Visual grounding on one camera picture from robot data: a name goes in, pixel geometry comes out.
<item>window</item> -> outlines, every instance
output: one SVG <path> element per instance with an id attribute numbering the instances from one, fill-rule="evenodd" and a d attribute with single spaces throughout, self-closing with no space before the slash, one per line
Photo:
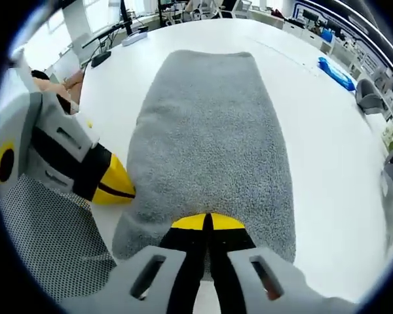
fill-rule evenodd
<path id="1" fill-rule="evenodd" d="M 134 11 L 136 16 L 145 12 L 153 13 L 157 8 L 157 0 L 83 0 L 93 33 L 119 21 L 121 1 L 124 1 L 126 9 Z"/>
<path id="2" fill-rule="evenodd" d="M 267 6 L 282 11 L 284 0 L 267 0 Z"/>
<path id="3" fill-rule="evenodd" d="M 60 53 L 71 44 L 71 37 L 61 10 L 52 15 L 27 41 L 26 62 L 32 69 L 44 71 L 60 59 Z"/>
<path id="4" fill-rule="evenodd" d="M 109 0 L 83 0 L 83 4 L 93 33 L 109 24 Z"/>

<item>yellow component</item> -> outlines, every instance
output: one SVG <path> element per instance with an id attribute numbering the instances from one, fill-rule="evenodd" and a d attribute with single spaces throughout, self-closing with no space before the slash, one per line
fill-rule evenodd
<path id="1" fill-rule="evenodd" d="M 136 195 L 136 190 L 130 180 L 130 177 L 128 176 L 124 166 L 114 154 L 112 154 L 111 164 L 107 168 L 100 182 L 113 190 Z"/>
<path id="2" fill-rule="evenodd" d="M 11 149 L 14 152 L 14 145 L 13 142 L 4 142 L 3 145 L 0 147 L 0 163 L 1 163 L 1 159 L 3 157 L 3 155 L 5 154 L 5 152 Z"/>
<path id="3" fill-rule="evenodd" d="M 108 188 L 120 192 L 130 194 L 131 196 L 136 195 L 136 190 L 132 184 L 130 177 L 125 171 L 119 159 L 112 154 L 111 163 L 103 175 L 100 183 L 106 185 Z M 130 203 L 132 198 L 126 196 L 119 196 L 103 191 L 101 188 L 97 188 L 93 195 L 92 203 L 100 205 L 110 205 L 118 203 Z"/>
<path id="4" fill-rule="evenodd" d="M 172 228 L 202 230 L 206 214 L 189 216 L 175 221 Z"/>
<path id="5" fill-rule="evenodd" d="M 244 229 L 243 223 L 237 219 L 214 213 L 211 214 L 211 217 L 214 230 Z"/>
<path id="6" fill-rule="evenodd" d="M 105 191 L 102 191 L 100 188 L 97 188 L 92 199 L 92 203 L 96 205 L 111 205 L 111 204 L 124 204 L 130 203 L 132 198 L 125 198 L 123 196 L 116 196 Z"/>

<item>black circle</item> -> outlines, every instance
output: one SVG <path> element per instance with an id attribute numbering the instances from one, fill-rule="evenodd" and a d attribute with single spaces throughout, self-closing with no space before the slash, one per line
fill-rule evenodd
<path id="1" fill-rule="evenodd" d="M 0 181 L 6 182 L 12 174 L 14 151 L 10 148 L 5 151 L 0 160 Z"/>

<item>person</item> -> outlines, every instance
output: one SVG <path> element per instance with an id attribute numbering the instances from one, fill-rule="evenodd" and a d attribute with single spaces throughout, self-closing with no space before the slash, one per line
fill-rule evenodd
<path id="1" fill-rule="evenodd" d="M 77 71 L 63 84 L 53 83 L 48 75 L 42 71 L 31 70 L 34 83 L 41 91 L 50 90 L 57 94 L 64 111 L 73 114 L 79 111 L 81 88 L 83 87 L 83 71 Z"/>

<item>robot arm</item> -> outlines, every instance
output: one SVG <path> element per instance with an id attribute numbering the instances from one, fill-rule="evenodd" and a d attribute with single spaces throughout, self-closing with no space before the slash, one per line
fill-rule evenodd
<path id="1" fill-rule="evenodd" d="M 82 113 L 66 114 L 56 94 L 40 92 L 28 71 L 13 68 L 6 75 L 12 84 L 0 93 L 0 197 L 25 173 L 97 204 L 134 198 L 121 162 L 99 144 Z M 15 82 L 21 92 L 9 99 Z"/>
<path id="2" fill-rule="evenodd" d="M 100 291 L 60 305 L 68 313 L 192 313 L 206 257 L 222 314 L 356 311 L 355 304 L 312 290 L 293 264 L 255 247 L 241 222 L 220 214 L 179 219 L 158 247 L 145 247 L 115 267 Z"/>

